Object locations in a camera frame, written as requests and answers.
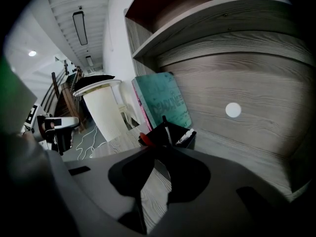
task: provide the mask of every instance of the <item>teal book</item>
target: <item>teal book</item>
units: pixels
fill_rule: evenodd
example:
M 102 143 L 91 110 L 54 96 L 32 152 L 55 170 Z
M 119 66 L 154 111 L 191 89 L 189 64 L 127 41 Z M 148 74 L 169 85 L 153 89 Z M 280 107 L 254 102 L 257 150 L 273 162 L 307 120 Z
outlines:
M 164 115 L 170 123 L 185 128 L 191 125 L 187 106 L 171 73 L 135 77 L 132 83 L 153 128 L 162 123 Z

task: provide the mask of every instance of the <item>pink book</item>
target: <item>pink book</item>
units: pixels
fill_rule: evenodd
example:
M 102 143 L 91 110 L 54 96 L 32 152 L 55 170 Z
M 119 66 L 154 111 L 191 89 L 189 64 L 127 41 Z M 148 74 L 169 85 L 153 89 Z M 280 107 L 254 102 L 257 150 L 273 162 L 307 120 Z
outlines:
M 145 110 L 144 110 L 144 107 L 143 107 L 143 105 L 142 105 L 142 102 L 140 101 L 140 99 L 139 99 L 139 97 L 138 97 L 138 95 L 137 95 L 137 92 L 136 92 L 136 90 L 135 90 L 134 85 L 133 85 L 133 89 L 134 89 L 134 92 L 135 92 L 135 94 L 136 94 L 139 107 L 140 107 L 140 109 L 142 110 L 142 113 L 143 113 L 143 116 L 144 116 L 146 125 L 147 125 L 149 131 L 151 131 L 151 130 L 152 130 L 152 126 L 150 125 L 149 119 L 148 119 L 147 114 L 146 114 L 146 112 L 145 112 Z

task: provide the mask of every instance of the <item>black container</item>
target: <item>black container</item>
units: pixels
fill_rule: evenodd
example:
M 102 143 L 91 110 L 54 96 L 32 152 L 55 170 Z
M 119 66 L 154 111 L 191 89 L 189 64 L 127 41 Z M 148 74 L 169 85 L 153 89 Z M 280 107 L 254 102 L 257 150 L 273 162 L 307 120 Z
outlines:
M 176 146 L 176 142 L 180 140 L 180 138 L 187 132 L 189 129 L 178 126 L 173 123 L 166 122 L 167 126 L 169 128 L 170 137 L 172 141 L 172 145 Z M 165 146 L 169 145 L 168 142 L 168 135 L 165 129 L 165 124 L 161 123 L 158 125 L 155 129 L 153 129 L 151 132 L 147 134 L 148 138 L 157 146 Z M 189 148 L 194 149 L 195 143 L 196 143 L 196 137 L 197 133 L 193 132 L 189 139 L 187 139 L 185 142 L 183 142 L 180 145 L 177 145 L 176 147 L 180 148 Z M 142 139 L 139 139 L 139 143 L 142 145 L 146 145 Z

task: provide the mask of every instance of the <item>white circle sticker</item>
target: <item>white circle sticker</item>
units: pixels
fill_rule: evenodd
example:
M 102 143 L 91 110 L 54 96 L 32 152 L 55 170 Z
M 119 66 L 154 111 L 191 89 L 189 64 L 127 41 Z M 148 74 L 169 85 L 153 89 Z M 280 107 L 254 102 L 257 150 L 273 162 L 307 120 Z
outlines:
M 231 118 L 237 118 L 241 113 L 241 106 L 238 103 L 229 103 L 226 106 L 226 114 Z

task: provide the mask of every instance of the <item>white cylindrical stand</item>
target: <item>white cylindrical stand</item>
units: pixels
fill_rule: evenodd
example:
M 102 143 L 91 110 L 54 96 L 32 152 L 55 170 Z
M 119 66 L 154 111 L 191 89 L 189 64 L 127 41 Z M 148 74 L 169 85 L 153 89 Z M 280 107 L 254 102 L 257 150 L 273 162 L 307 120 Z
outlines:
M 128 131 L 110 87 L 115 83 L 120 83 L 120 80 L 94 83 L 74 93 L 83 95 L 87 108 L 106 141 Z

